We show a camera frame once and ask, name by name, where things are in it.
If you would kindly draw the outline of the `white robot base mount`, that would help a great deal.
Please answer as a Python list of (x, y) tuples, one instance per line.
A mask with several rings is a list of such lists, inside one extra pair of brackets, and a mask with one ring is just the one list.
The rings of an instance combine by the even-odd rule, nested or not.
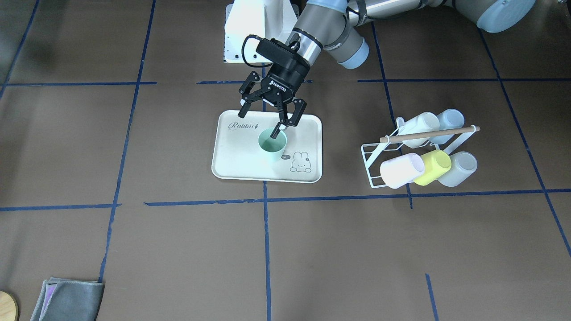
[(275, 38), (284, 43), (298, 20), (300, 9), (293, 0), (235, 0), (226, 6), (223, 61), (267, 65), (270, 60), (257, 53), (258, 41), (248, 35)]

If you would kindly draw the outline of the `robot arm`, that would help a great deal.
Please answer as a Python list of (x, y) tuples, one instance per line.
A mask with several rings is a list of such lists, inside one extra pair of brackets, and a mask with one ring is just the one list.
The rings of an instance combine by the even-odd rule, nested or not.
[(285, 40), (248, 34), (243, 39), (258, 41), (257, 55), (269, 60), (269, 72), (261, 77), (251, 72), (239, 89), (245, 118), (251, 105), (259, 100), (277, 109), (279, 120), (271, 138), (289, 127), (298, 126), (306, 102), (296, 93), (310, 68), (323, 51), (346, 69), (362, 65), (369, 46), (356, 31), (357, 26), (386, 20), (424, 7), (446, 6), (474, 22), (481, 30), (499, 33), (514, 26), (534, 6), (534, 0), (309, 0), (287, 32)]

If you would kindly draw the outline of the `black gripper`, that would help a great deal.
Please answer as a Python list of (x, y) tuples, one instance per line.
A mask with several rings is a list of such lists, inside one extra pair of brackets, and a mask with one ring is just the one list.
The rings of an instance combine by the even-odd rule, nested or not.
[[(310, 65), (298, 61), (290, 61), (287, 66), (273, 63), (266, 77), (261, 76), (252, 71), (240, 86), (241, 109), (238, 113), (239, 118), (244, 118), (250, 110), (251, 104), (261, 99), (268, 104), (274, 105), (279, 114), (279, 122), (271, 132), (271, 138), (277, 138), (281, 128), (296, 127), (302, 118), (307, 103), (303, 99), (294, 99), (298, 88), (306, 78), (310, 71)], [(256, 84), (260, 84), (258, 90), (252, 91)], [(293, 102), (294, 112), (292, 116), (288, 116), (287, 104)]]

